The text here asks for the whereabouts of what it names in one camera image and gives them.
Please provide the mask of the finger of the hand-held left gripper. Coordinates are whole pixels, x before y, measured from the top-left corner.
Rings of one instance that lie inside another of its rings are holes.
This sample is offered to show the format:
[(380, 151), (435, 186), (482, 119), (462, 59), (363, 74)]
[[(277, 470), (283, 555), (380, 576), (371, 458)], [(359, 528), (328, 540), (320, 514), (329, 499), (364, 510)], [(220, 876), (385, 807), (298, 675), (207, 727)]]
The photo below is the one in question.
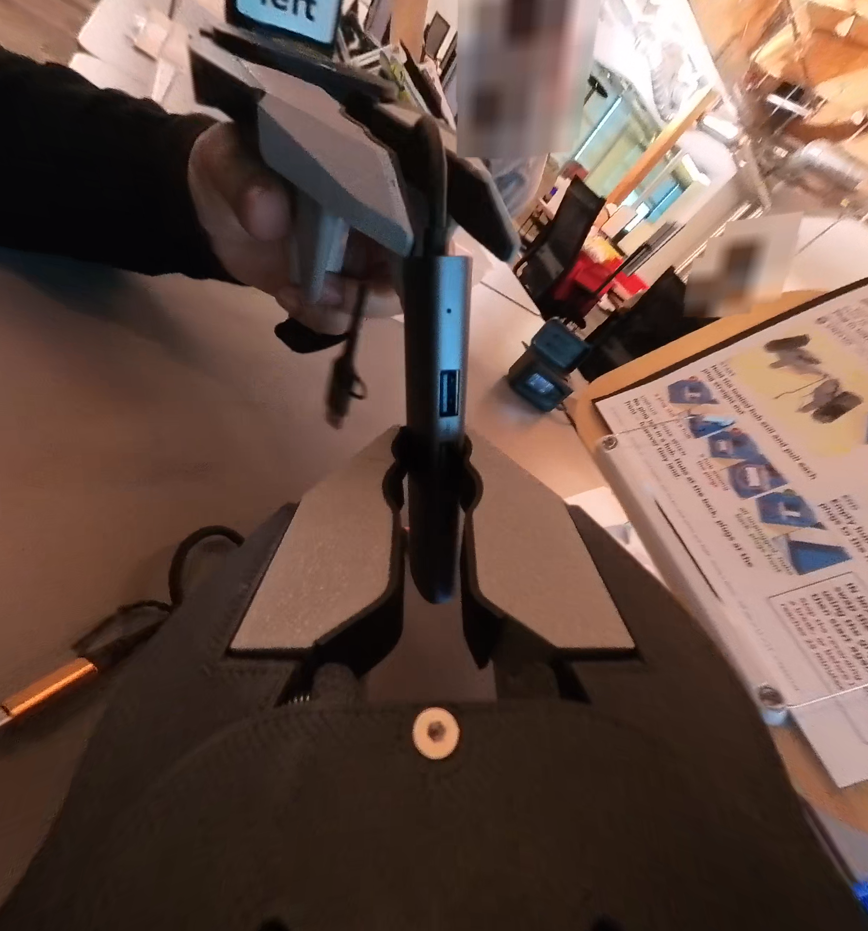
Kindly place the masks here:
[(446, 206), (449, 222), (463, 228), (500, 261), (518, 253), (520, 238), (497, 184), (484, 163), (456, 152), (456, 135), (441, 120), (396, 102), (375, 105), (375, 136), (395, 156), (416, 202), (428, 189), (428, 162), (414, 139), (416, 124), (434, 123), (445, 150)]
[(265, 162), (295, 189), (305, 257), (341, 257), (351, 230), (397, 256), (412, 253), (415, 229), (393, 154), (337, 101), (265, 95), (258, 133)]

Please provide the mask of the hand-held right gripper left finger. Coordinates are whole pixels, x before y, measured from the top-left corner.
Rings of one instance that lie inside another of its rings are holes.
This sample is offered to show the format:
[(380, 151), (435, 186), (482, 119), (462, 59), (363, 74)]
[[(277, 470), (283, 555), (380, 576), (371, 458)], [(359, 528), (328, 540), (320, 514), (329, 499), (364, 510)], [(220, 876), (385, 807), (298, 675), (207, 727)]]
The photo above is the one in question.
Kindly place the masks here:
[(402, 472), (391, 426), (294, 509), (230, 649), (367, 673), (402, 634)]

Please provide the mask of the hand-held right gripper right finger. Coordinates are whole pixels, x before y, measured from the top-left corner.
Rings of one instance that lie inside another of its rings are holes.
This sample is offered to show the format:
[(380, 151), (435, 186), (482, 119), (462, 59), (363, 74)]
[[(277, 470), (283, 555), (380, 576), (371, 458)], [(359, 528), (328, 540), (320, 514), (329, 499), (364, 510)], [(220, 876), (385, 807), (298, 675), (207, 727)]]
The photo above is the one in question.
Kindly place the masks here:
[(568, 506), (492, 442), (472, 435), (462, 535), (462, 617), (479, 668), (501, 654), (621, 658), (635, 642)]

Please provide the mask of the dark grey slim usb hub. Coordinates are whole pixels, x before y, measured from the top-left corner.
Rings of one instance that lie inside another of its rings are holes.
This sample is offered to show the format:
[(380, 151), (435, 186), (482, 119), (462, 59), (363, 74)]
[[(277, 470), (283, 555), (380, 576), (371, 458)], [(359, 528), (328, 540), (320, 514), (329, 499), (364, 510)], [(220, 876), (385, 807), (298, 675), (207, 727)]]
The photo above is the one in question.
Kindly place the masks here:
[(407, 479), (408, 556), (418, 592), (451, 599), (460, 546), (466, 450), (471, 261), (406, 263), (406, 423), (399, 458)]

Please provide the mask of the person's left forearm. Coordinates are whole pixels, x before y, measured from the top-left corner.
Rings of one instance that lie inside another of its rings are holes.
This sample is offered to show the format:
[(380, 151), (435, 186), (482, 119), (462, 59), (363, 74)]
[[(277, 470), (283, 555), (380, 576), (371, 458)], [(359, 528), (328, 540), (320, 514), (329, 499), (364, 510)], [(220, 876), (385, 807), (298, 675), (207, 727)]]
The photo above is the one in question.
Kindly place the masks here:
[(188, 184), (213, 125), (0, 45), (0, 247), (235, 283)]

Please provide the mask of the person's left hand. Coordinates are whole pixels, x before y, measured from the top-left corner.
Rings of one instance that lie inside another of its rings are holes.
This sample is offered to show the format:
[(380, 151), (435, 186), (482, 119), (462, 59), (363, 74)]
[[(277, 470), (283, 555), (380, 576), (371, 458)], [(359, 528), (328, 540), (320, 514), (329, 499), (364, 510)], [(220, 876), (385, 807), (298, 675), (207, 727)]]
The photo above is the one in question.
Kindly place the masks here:
[(388, 319), (402, 312), (397, 257), (358, 233), (347, 239), (342, 271), (329, 274), (322, 296), (309, 301), (292, 281), (292, 195), (230, 124), (199, 135), (187, 164), (198, 221), (223, 269), (242, 285), (275, 298), (290, 319), (314, 332), (346, 332), (365, 289), (363, 314)]

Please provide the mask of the white stand base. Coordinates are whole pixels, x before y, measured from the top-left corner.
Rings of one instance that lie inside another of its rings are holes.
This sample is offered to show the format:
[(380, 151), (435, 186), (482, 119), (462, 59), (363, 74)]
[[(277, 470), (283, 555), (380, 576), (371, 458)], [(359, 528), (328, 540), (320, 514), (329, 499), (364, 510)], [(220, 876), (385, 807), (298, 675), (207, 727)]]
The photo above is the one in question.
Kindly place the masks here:
[(654, 564), (651, 556), (638, 536), (637, 530), (629, 521), (623, 507), (607, 486), (572, 495), (564, 499), (568, 506), (574, 506), (592, 518), (611, 537), (618, 541), (628, 553), (642, 565), (651, 576), (664, 582), (663, 576)]

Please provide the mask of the black office chair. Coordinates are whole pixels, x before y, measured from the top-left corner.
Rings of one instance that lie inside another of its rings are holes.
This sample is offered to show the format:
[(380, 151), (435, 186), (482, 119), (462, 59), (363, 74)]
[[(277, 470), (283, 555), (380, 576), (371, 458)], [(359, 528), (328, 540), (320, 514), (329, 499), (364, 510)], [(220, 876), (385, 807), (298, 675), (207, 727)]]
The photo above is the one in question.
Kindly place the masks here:
[(512, 270), (544, 320), (559, 302), (554, 296), (573, 270), (605, 200), (574, 177), (551, 222), (523, 252)]
[(670, 266), (635, 303), (615, 312), (585, 339), (578, 371), (587, 382), (647, 355), (703, 326), (684, 314), (686, 285)]

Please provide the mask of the red covered table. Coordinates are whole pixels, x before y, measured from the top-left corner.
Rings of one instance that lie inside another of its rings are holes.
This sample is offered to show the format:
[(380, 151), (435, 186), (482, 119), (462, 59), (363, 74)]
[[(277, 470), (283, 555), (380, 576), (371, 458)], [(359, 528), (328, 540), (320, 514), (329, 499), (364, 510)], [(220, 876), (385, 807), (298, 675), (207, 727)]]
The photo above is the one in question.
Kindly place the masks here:
[(551, 287), (550, 296), (558, 302), (568, 300), (577, 289), (603, 295), (613, 290), (621, 298), (633, 298), (649, 285), (637, 273), (617, 269), (627, 257), (617, 250), (580, 250), (571, 268)]

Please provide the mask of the instruction sheet on board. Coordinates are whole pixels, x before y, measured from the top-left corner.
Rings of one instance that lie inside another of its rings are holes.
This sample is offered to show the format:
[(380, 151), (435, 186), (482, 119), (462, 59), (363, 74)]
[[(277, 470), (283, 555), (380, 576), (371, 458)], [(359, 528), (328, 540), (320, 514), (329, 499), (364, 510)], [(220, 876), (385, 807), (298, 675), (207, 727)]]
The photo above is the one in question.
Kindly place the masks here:
[(868, 833), (868, 276), (643, 355), (573, 413), (797, 788)]

